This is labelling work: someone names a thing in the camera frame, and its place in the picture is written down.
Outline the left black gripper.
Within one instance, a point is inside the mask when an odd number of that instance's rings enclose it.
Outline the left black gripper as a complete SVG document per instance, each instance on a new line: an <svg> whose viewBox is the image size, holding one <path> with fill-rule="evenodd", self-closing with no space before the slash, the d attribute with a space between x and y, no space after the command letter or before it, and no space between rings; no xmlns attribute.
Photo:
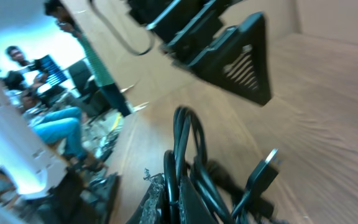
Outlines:
<svg viewBox="0 0 358 224"><path fill-rule="evenodd" d="M163 42L162 48L199 79L258 105L272 98L266 20L256 12L224 28L221 14L237 1L130 0L129 15Z"/></svg>

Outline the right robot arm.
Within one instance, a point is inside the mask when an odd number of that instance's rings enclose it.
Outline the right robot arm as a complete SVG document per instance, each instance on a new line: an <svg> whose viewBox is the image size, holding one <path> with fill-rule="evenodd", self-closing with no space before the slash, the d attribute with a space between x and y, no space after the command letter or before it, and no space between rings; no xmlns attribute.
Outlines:
<svg viewBox="0 0 358 224"><path fill-rule="evenodd" d="M52 128L61 134L76 164L52 151L11 103L0 82L0 164L44 223L108 223L114 187L85 185L78 170L94 158L81 143L81 123L63 118Z"/></svg>

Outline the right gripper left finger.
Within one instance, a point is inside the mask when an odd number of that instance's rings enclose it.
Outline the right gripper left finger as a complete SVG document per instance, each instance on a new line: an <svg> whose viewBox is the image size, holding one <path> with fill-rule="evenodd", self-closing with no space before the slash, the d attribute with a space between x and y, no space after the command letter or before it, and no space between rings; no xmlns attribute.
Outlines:
<svg viewBox="0 0 358 224"><path fill-rule="evenodd" d="M150 182L143 199L126 224L164 224L166 212L163 174L148 177Z"/></svg>

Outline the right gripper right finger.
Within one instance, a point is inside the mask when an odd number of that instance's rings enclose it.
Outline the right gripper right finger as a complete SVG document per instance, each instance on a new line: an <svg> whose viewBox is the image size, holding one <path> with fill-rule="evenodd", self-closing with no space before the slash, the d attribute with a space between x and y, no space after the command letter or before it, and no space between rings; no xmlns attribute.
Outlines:
<svg viewBox="0 0 358 224"><path fill-rule="evenodd" d="M189 177L182 177L179 193L181 224L217 224L202 202Z"/></svg>

